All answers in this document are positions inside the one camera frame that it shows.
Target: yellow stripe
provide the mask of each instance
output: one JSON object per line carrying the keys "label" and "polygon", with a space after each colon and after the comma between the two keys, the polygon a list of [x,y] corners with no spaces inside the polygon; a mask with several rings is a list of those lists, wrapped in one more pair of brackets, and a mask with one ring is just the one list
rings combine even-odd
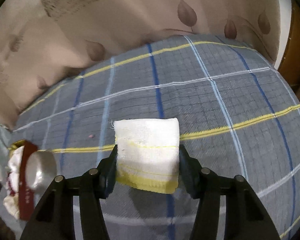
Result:
{"label": "yellow stripe", "polygon": [[283,234],[280,235],[280,238],[283,238],[285,235],[287,235],[289,231],[296,225],[296,223],[298,223],[299,220],[300,220],[300,216],[293,222],[293,224],[291,225],[291,227],[287,229],[287,231],[285,231]]}
{"label": "yellow stripe", "polygon": [[[249,50],[255,50],[255,49],[251,49],[251,48],[248,48],[248,47],[244,47],[244,46],[235,46],[235,45],[229,45],[229,44],[224,44],[224,43],[219,43],[219,42],[213,42],[213,41],[196,41],[196,42],[193,42],[194,45],[198,45],[198,44],[216,44],[216,45],[223,45],[223,46],[228,46],[228,47],[233,47],[233,48],[241,48],[241,49],[249,49]],[[179,49],[184,49],[184,48],[187,48],[189,47],[190,44],[187,43],[187,44],[183,44],[183,45],[180,45],[180,46],[176,46],[176,47],[173,47],[173,48],[164,48],[164,49],[159,49],[159,50],[156,50],[154,52],[152,52],[152,55],[158,55],[158,54],[161,54],[163,52],[167,52],[167,51],[175,51],[175,50],[179,50]],[[121,65],[124,65],[124,64],[127,64],[127,63],[130,63],[130,62],[133,62],[133,61],[136,61],[136,60],[140,60],[140,59],[144,59],[144,58],[147,58],[149,57],[150,54],[149,53],[146,53],[146,54],[142,54],[142,55],[139,55],[137,57],[132,57],[132,58],[129,58],[129,59],[126,59],[126,60],[123,60],[123,61],[120,61],[120,62],[117,62],[113,65],[113,67],[118,67],[118,66],[121,66]],[[97,74],[97,73],[100,73],[100,72],[103,72],[103,71],[106,71],[108,69],[110,69],[112,66],[111,65],[108,65],[108,66],[105,66],[105,67],[102,67],[102,68],[99,68],[99,69],[96,69],[96,70],[93,70],[91,72],[88,72],[86,74],[84,74],[83,76],[77,76],[75,79],[79,79],[79,78],[85,78],[85,77],[89,77],[89,76],[92,76],[94,74]],[[52,90],[48,95],[45,96],[44,99],[41,99],[37,102],[35,102],[33,105],[31,105],[29,108],[27,108],[25,111],[23,111],[21,114],[24,114],[25,112],[29,111],[31,108],[37,106],[40,102],[43,102],[45,99],[47,99],[48,97],[50,97],[52,94],[54,94],[58,89],[60,89],[61,87],[63,87],[65,84],[62,84],[62,85],[59,85],[58,87],[56,87],[54,90]]]}
{"label": "yellow stripe", "polygon": [[[293,110],[297,110],[298,108],[300,108],[300,104],[296,105],[296,106],[289,106],[282,111],[275,112],[274,114],[265,114],[265,115],[262,115],[262,116],[259,116],[256,118],[249,119],[244,122],[235,123],[233,125],[233,128],[234,128],[234,130],[239,130],[239,129],[254,125],[256,123],[259,123],[259,122],[263,122],[263,121],[266,121],[269,119],[273,119],[275,117],[279,117],[279,116],[288,114]],[[180,135],[180,141],[204,138],[204,137],[208,137],[208,136],[226,133],[229,131],[230,131],[229,127],[222,126],[222,127],[214,128],[214,129],[210,129],[210,130],[203,130],[203,131],[192,132],[192,133],[184,133],[184,134]],[[106,151],[112,151],[113,147],[114,147],[114,144],[105,145],[101,148],[100,147],[86,147],[86,148],[54,149],[54,150],[52,150],[52,152],[54,152],[54,153],[61,153],[61,152],[64,152],[64,153],[91,153],[91,152],[98,152],[98,151],[106,152]]]}
{"label": "yellow stripe", "polygon": [[63,87],[65,84],[61,84],[59,86],[57,86],[55,89],[53,89],[49,94],[47,94],[43,99],[35,102],[33,105],[29,106],[26,110],[24,110],[21,114],[24,114],[25,112],[29,111],[31,108],[35,107],[36,105],[38,105],[39,103],[43,102],[44,100],[46,100],[49,96],[51,96],[52,94],[54,94],[55,92],[57,92],[61,87]]}
{"label": "yellow stripe", "polygon": [[227,126],[219,127],[219,128],[214,128],[211,130],[204,130],[204,131],[199,131],[199,132],[192,132],[192,133],[185,133],[180,135],[180,141],[185,141],[185,140],[194,140],[198,138],[204,138],[207,136],[212,136],[212,135],[217,135],[221,133],[228,132],[230,129]]}
{"label": "yellow stripe", "polygon": [[159,176],[167,176],[167,177],[177,177],[177,176],[179,176],[179,173],[178,174],[174,174],[174,175],[171,175],[171,174],[160,174],[160,173],[153,173],[153,172],[146,172],[146,171],[138,170],[138,169],[126,166],[124,164],[117,164],[117,165],[121,166],[121,167],[125,167],[125,168],[133,170],[133,171],[137,171],[137,172],[141,172],[141,173],[146,173],[146,174],[159,175]]}
{"label": "yellow stripe", "polygon": [[120,172],[120,176],[117,175],[116,181],[137,189],[165,194],[174,193],[178,187],[178,180],[159,181],[146,179],[124,171]]}

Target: metal bolt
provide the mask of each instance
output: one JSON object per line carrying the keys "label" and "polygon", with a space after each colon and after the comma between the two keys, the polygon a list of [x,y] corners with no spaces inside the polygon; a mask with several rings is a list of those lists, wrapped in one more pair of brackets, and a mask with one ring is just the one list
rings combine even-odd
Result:
{"label": "metal bolt", "polygon": [[237,181],[239,181],[239,182],[244,182],[244,177],[241,176],[241,175],[235,176],[235,179],[236,179]]}
{"label": "metal bolt", "polygon": [[208,169],[208,168],[202,168],[202,169],[201,169],[201,172],[202,172],[203,174],[209,174],[209,173],[210,173],[210,169]]}
{"label": "metal bolt", "polygon": [[58,175],[58,176],[56,176],[56,177],[54,178],[54,180],[55,180],[55,182],[60,182],[60,181],[63,180],[63,176]]}
{"label": "metal bolt", "polygon": [[93,168],[93,169],[89,170],[90,175],[96,175],[97,173],[98,173],[98,169],[96,169],[96,168]]}

